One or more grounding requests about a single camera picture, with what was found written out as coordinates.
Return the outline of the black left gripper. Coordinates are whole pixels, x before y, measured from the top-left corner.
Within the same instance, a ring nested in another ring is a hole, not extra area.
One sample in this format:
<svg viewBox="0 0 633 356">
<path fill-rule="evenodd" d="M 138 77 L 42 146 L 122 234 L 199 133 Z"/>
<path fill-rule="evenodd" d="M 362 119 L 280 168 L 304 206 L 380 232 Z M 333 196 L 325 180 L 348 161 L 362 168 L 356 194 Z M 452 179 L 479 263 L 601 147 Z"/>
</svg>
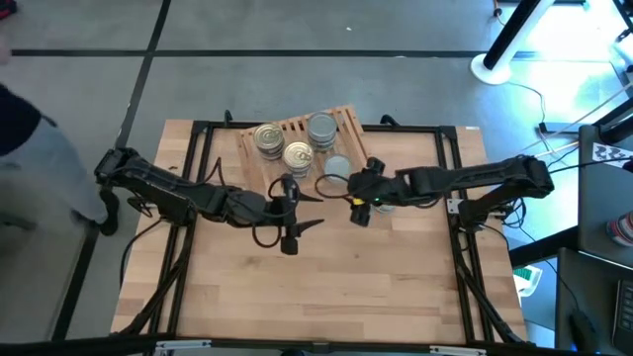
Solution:
<svg viewBox="0 0 633 356">
<path fill-rule="evenodd" d="M 297 255 L 299 251 L 295 227 L 297 204 L 298 202 L 321 202 L 321 199 L 299 193 L 298 183 L 291 174 L 283 174 L 270 187 L 276 183 L 281 184 L 282 195 L 274 196 L 269 200 L 252 191 L 233 192 L 231 194 L 233 217 L 242 224 L 251 226 L 251 235 L 257 246 L 262 248 L 279 246 L 283 254 Z M 300 222 L 298 236 L 320 223 L 323 223 L 323 219 Z M 262 226 L 277 228 L 277 237 L 273 242 L 264 243 L 258 238 L 256 229 Z"/>
</svg>

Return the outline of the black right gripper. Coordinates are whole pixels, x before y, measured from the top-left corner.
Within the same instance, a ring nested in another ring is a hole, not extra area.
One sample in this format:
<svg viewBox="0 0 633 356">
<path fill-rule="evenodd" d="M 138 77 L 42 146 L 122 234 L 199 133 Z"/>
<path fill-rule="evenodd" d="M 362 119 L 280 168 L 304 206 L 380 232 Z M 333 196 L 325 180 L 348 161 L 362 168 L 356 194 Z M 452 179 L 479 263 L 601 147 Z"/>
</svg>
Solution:
<svg viewBox="0 0 633 356">
<path fill-rule="evenodd" d="M 371 207 L 382 205 L 383 200 L 395 196 L 394 178 L 383 175 L 386 164 L 370 157 L 366 166 L 348 177 L 348 196 L 352 199 L 351 221 L 357 225 L 368 225 Z"/>
</svg>

